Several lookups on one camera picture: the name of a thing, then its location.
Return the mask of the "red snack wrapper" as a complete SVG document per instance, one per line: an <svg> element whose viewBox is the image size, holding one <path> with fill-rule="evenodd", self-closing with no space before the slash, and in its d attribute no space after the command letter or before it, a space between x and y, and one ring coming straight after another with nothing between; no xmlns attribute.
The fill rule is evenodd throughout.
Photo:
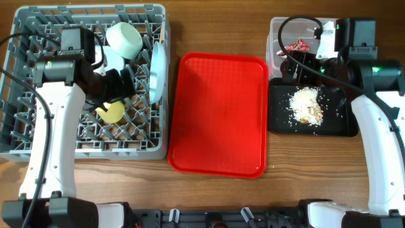
<svg viewBox="0 0 405 228"><path fill-rule="evenodd" d="M290 53L291 51L309 51L311 48L305 41L298 39L294 43L285 46L284 49Z"/></svg>

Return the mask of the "light blue bowl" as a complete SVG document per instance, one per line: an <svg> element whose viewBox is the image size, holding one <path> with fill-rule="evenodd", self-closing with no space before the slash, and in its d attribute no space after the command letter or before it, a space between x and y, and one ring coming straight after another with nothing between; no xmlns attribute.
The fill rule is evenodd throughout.
<svg viewBox="0 0 405 228"><path fill-rule="evenodd" d="M100 66L98 69L95 69L94 72L105 76L106 72L112 69L117 70L120 73L121 70L125 68L124 59L117 54L110 46L103 46L104 50L104 63L103 66Z"/></svg>

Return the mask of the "yellow plastic cup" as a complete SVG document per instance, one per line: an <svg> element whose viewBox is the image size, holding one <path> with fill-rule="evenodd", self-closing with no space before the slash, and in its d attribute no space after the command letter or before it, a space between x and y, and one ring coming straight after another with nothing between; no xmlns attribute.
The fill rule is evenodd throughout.
<svg viewBox="0 0 405 228"><path fill-rule="evenodd" d="M104 111L102 108L96 108L96 113L104 122L107 124L113 124L122 119L123 113L125 112L125 107L121 101L104 103L104 107L107 109L107 111Z"/></svg>

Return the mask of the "rice food waste pile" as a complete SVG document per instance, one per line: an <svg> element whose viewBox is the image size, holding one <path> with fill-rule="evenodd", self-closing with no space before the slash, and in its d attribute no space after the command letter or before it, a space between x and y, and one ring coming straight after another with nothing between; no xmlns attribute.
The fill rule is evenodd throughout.
<svg viewBox="0 0 405 228"><path fill-rule="evenodd" d="M323 109L318 103L318 88L303 87L290 95L287 109L290 119L303 125L319 127L323 123Z"/></svg>

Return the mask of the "green bowl with rice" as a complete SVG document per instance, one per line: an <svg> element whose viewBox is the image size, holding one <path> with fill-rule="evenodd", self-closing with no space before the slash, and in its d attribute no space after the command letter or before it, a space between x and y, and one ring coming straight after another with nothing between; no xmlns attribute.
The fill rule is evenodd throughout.
<svg viewBox="0 0 405 228"><path fill-rule="evenodd" d="M131 24L120 22L106 31L109 46L122 58L136 59L143 47L143 41L138 30Z"/></svg>

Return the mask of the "light blue round plate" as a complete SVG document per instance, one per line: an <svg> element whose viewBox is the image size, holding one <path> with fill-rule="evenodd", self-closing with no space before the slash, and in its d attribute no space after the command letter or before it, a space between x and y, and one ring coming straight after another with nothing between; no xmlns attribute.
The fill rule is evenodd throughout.
<svg viewBox="0 0 405 228"><path fill-rule="evenodd" d="M164 45L160 42L155 42L149 76L149 99L151 104L158 103L163 95L166 70L167 60Z"/></svg>

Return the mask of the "wooden chopstick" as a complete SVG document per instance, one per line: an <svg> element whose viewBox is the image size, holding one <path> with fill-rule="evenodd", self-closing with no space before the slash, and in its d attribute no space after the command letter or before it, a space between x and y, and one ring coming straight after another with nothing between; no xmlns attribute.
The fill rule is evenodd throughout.
<svg viewBox="0 0 405 228"><path fill-rule="evenodd" d="M163 28L161 27L160 34L159 34L159 43L162 44L163 41Z"/></svg>

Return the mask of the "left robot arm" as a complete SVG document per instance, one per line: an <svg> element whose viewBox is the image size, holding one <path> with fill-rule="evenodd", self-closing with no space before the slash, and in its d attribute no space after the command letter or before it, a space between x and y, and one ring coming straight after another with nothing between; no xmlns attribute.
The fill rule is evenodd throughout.
<svg viewBox="0 0 405 228"><path fill-rule="evenodd" d="M77 198L74 160L83 111L104 108L135 94L130 74L96 60L100 38L83 27L62 31L60 50L41 56L27 89L36 98L32 151L18 199L5 201L2 218L10 227L141 227L126 202L95 204Z"/></svg>

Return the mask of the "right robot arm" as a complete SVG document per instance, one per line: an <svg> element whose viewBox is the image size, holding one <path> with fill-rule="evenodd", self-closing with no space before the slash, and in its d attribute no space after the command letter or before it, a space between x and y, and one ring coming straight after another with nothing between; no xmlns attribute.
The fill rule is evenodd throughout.
<svg viewBox="0 0 405 228"><path fill-rule="evenodd" d="M351 90L368 169L368 209L324 199L302 200L308 227L404 227L404 71L396 60L378 60L375 20L342 18L333 25L331 63L314 66L301 53L286 52L282 73L300 68L334 87Z"/></svg>

